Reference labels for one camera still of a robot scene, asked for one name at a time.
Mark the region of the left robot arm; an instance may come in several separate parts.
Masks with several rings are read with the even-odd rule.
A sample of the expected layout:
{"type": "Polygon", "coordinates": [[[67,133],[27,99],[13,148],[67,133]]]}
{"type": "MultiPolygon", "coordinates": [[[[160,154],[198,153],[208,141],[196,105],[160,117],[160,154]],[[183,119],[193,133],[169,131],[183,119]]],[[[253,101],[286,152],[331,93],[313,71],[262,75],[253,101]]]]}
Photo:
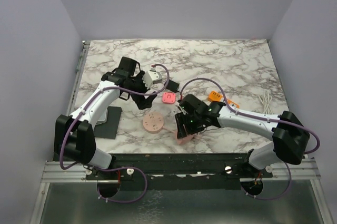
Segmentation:
{"type": "Polygon", "coordinates": [[[123,57],[117,68],[102,75],[93,92],[77,110],[70,115],[60,115],[55,123],[54,152],[59,156],[63,170],[70,168],[63,163],[69,158],[75,163],[98,167],[105,179],[116,174],[112,156],[96,145],[94,128],[107,108],[123,93],[132,98],[140,110],[151,107],[155,94],[148,94],[151,86],[162,81],[153,65],[148,71],[135,69],[140,63],[123,57]]]}

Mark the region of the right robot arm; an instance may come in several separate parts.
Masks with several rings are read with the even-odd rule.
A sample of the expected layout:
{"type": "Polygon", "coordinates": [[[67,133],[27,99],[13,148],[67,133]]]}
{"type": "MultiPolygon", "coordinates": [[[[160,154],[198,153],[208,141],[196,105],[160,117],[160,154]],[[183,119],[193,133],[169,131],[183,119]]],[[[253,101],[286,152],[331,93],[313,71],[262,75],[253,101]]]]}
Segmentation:
{"type": "Polygon", "coordinates": [[[310,135],[292,112],[283,111],[280,115],[248,112],[225,102],[206,104],[192,94],[180,100],[179,107],[181,112],[175,115],[178,139],[214,126],[243,130],[269,140],[268,144],[248,152],[242,163],[247,177],[254,177],[280,161],[299,165],[305,155],[310,135]]]}

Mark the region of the pink round power hub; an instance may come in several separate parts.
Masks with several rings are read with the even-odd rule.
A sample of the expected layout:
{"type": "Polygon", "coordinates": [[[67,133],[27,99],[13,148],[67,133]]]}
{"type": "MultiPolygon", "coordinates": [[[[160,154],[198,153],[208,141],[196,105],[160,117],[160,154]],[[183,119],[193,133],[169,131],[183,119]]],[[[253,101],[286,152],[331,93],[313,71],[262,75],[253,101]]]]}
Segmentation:
{"type": "Polygon", "coordinates": [[[149,133],[159,133],[164,127],[164,116],[158,112],[150,112],[143,118],[143,127],[149,133]]]}

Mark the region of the orange power strip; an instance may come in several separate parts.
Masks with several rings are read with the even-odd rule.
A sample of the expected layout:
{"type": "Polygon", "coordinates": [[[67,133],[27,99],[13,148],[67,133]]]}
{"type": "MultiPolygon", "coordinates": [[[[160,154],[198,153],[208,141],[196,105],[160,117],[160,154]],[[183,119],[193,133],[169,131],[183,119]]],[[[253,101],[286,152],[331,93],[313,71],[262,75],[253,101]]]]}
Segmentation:
{"type": "MultiPolygon", "coordinates": [[[[212,102],[212,101],[218,101],[218,102],[224,102],[224,97],[222,94],[218,93],[218,92],[215,92],[215,91],[211,91],[207,97],[207,100],[212,102]]],[[[234,108],[240,108],[240,106],[233,102],[232,100],[230,99],[227,99],[227,102],[230,106],[234,107],[234,108]]]]}

